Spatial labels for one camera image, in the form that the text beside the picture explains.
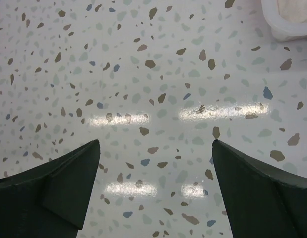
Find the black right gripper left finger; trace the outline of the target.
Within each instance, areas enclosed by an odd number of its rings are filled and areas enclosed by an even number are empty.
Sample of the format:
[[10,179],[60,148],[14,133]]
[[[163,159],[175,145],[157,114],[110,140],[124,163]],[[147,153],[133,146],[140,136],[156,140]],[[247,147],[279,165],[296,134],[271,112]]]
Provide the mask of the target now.
[[84,226],[99,140],[0,179],[0,238],[74,238]]

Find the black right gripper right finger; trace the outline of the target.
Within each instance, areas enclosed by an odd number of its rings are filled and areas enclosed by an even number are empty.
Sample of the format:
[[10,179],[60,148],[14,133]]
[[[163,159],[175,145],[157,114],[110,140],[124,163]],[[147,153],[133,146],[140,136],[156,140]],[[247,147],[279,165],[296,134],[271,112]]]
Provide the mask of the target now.
[[307,238],[307,178],[214,140],[212,159],[235,238]]

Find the cream white t-shirt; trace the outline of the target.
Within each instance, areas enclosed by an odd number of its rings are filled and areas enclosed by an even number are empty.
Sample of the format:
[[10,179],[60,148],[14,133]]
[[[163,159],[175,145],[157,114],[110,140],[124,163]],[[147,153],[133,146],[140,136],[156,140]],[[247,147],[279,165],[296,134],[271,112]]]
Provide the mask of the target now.
[[292,23],[307,22],[307,0],[277,0],[280,16]]

